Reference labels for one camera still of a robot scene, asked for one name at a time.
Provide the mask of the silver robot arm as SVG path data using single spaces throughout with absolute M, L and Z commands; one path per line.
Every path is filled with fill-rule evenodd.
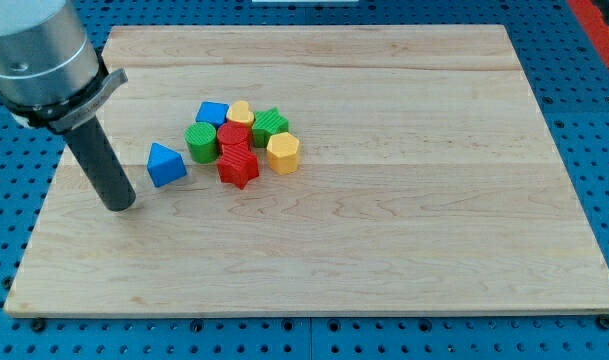
M 127 80 L 107 69 L 72 2 L 0 0 L 0 100 L 20 125 L 64 138 L 110 211 L 136 193 L 96 113 Z

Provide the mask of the black and grey tool clamp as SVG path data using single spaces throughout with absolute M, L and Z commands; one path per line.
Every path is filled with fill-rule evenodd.
M 0 102 L 15 120 L 26 128 L 47 128 L 54 134 L 72 131 L 91 120 L 101 106 L 128 77 L 123 68 L 109 72 L 98 49 L 99 69 L 95 77 L 68 99 L 48 105 L 21 105 L 11 101 L 0 91 Z

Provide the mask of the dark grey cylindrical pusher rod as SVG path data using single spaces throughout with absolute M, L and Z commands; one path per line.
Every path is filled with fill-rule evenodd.
M 65 133 L 64 139 L 108 210 L 123 211 L 135 202 L 135 190 L 96 117 Z

